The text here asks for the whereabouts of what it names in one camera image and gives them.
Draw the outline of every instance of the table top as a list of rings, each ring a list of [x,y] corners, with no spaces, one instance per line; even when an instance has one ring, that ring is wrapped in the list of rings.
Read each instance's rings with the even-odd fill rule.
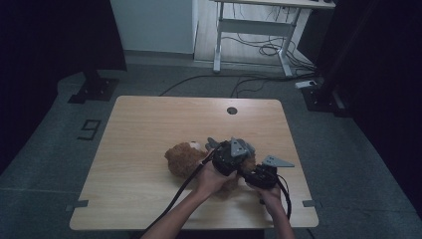
[[[228,108],[237,109],[235,115]],[[207,137],[242,138],[256,149],[257,161],[273,155],[295,167],[278,169],[289,184],[293,227],[316,227],[312,200],[282,105],[276,100],[119,97],[80,195],[87,207],[75,208],[74,230],[144,229],[167,207],[183,179],[167,168],[165,152],[183,141]],[[179,198],[192,190],[190,183]],[[258,229],[271,217],[243,179],[229,198],[212,196],[184,229]]]
[[[214,2],[222,3],[242,3],[242,4],[255,4],[255,5],[271,5],[271,6],[286,6],[286,7],[299,7],[299,8],[320,8],[320,9],[333,9],[335,3],[325,3],[322,0],[211,0]]]

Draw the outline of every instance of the plush toy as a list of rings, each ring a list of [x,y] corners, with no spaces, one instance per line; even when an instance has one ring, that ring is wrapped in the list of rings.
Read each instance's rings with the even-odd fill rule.
[[[165,158],[168,160],[168,169],[170,172],[178,177],[188,178],[192,172],[196,169],[199,162],[206,157],[207,151],[201,150],[201,146],[198,142],[181,142],[165,153]],[[255,168],[255,151],[251,156],[247,157],[242,165],[241,170],[252,171]],[[235,190],[238,186],[238,180],[240,176],[227,181],[217,193],[220,197],[226,197],[229,193]]]

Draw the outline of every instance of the gray carpet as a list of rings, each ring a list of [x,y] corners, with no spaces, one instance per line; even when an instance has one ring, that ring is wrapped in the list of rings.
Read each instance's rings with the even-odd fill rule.
[[[246,71],[224,70],[221,75]],[[84,82],[81,74],[59,83],[59,96],[43,122],[0,176],[0,238],[128,238],[125,231],[73,231],[72,211],[90,170],[118,96],[158,96],[189,77],[212,75],[209,68],[128,65],[128,72],[102,72],[120,83],[110,102],[67,104]],[[229,98],[238,81],[201,78],[166,96]],[[295,81],[253,82],[239,98],[280,100],[311,190],[318,202],[317,228],[295,229],[297,238],[420,238],[422,223],[373,146],[352,119],[312,113]],[[94,140],[86,120],[101,120]],[[266,238],[274,238],[271,229]]]

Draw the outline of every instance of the human arm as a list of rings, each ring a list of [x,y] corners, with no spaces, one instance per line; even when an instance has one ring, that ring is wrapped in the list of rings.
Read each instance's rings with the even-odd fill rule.
[[[281,200],[281,189],[278,185],[272,189],[262,189],[251,186],[260,194],[265,202],[268,213],[273,218],[274,229],[277,239],[295,239],[292,226],[286,215],[285,208]]]
[[[197,175],[197,187],[193,189],[179,204],[157,221],[141,238],[175,238],[189,216],[228,180],[233,179],[236,172],[229,176],[219,173],[212,163],[206,163]]]

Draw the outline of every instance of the white wall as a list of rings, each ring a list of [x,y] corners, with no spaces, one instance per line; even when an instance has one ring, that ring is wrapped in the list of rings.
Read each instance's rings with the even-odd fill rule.
[[[125,50],[192,54],[197,0],[110,0]]]

